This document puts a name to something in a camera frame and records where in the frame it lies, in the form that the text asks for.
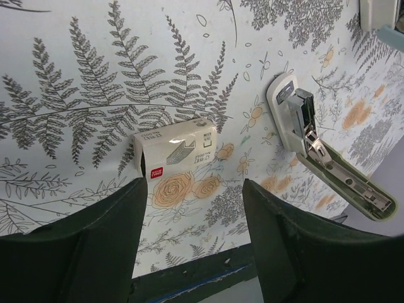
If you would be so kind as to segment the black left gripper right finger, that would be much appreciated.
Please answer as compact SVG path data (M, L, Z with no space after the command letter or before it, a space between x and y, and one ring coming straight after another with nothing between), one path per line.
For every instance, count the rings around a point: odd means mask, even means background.
M265 302L402 302L403 237L303 211L246 179L247 226Z

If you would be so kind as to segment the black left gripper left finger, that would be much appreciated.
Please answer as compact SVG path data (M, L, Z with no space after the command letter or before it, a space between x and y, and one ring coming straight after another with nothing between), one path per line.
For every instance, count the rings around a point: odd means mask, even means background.
M147 196L138 178L29 234L1 237L1 301L126 302Z

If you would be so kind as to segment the light blue stapler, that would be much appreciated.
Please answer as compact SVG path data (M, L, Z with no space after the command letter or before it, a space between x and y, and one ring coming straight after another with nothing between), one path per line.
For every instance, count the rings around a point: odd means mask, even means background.
M360 27L403 52L403 0L360 0Z

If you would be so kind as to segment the beige stapler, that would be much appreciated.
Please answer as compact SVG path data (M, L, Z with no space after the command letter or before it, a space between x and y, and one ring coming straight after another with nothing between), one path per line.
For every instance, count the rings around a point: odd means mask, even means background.
M392 218L398 203L317 134L314 95L299 87L296 76L282 73L266 92L283 147L316 177L365 217L375 222Z

